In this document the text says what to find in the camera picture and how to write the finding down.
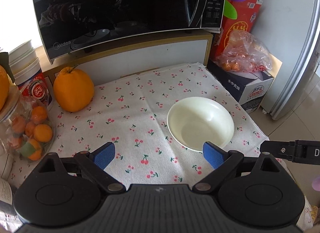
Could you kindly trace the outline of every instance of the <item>blue gripper pad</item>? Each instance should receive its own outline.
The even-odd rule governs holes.
[[[214,169],[218,169],[229,158],[229,154],[213,143],[205,142],[203,144],[203,157]]]
[[[115,145],[111,142],[104,144],[99,147],[97,150],[92,152],[90,155],[93,155],[93,162],[102,170],[104,170],[108,164],[114,159],[116,154]]]

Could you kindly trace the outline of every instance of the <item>cardboard box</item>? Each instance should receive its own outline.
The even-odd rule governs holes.
[[[274,79],[266,71],[255,74],[226,72],[212,61],[208,62],[207,68],[247,113],[258,108]]]
[[[225,47],[228,45],[231,31],[236,29],[250,32],[262,5],[262,0],[245,0],[243,2],[228,1],[236,9],[238,18],[236,20],[232,20],[223,16],[221,32],[220,34],[215,35],[210,51],[209,58],[212,61],[214,61],[216,56],[221,55]]]

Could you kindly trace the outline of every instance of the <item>tablecloth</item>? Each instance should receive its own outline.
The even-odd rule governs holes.
[[[157,69],[96,86],[91,103],[76,113],[62,110],[55,102],[50,110],[56,125],[50,151],[70,157],[112,141],[116,156],[105,171],[127,188],[132,183],[192,186],[213,169],[202,153],[176,142],[166,123],[171,106],[191,96],[210,98],[229,111],[235,132],[226,151],[260,154],[260,144],[268,137],[199,63]],[[16,159],[8,182],[19,187],[35,166]],[[2,224],[13,230],[9,221]]]

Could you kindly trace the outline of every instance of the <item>midea logo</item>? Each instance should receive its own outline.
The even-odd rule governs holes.
[[[63,46],[66,46],[66,45],[69,45],[69,44],[71,44],[71,41],[66,41],[66,42],[64,42],[64,43],[55,42],[55,43],[53,44],[53,48],[54,48],[55,50],[58,50],[58,49],[62,48]]]

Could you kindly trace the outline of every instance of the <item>wooden lid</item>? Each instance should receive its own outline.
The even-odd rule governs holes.
[[[10,86],[8,98],[0,110],[0,122],[2,122],[16,106],[20,96],[20,91],[17,86]]]

